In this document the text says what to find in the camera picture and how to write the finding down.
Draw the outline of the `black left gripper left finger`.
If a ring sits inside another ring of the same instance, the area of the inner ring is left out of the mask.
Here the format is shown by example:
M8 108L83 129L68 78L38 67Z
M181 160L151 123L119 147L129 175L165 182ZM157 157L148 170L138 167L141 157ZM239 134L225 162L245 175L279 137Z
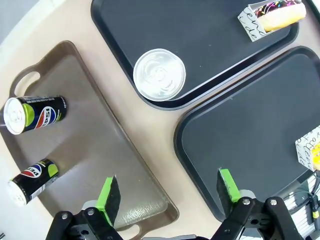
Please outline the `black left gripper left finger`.
M58 212L47 240L121 240L114 224L121 194L116 176L107 177L97 200L86 202L79 213Z

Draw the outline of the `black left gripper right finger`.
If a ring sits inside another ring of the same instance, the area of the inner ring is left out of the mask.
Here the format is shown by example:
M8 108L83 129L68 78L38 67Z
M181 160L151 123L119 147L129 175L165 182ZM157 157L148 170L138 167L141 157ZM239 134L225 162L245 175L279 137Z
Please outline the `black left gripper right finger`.
M216 190L226 219L212 236L213 240L239 240L245 229L256 229L264 240L302 240L281 197L264 202L242 196L230 171L217 172Z

